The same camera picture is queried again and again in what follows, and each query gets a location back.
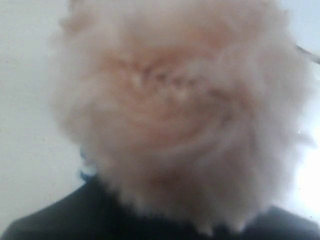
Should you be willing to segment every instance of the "blurry fur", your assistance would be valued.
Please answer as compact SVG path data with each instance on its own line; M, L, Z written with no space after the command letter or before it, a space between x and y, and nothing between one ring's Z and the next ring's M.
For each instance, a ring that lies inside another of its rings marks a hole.
M299 163L307 63L273 0L88 0L61 23L55 115L140 215L242 231Z

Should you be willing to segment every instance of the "fluffy pink fur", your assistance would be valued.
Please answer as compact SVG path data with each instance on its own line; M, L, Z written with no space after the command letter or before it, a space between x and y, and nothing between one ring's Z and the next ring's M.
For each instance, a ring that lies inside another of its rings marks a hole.
M308 68L273 0L88 0L61 23L55 113L142 215L241 231L299 158Z

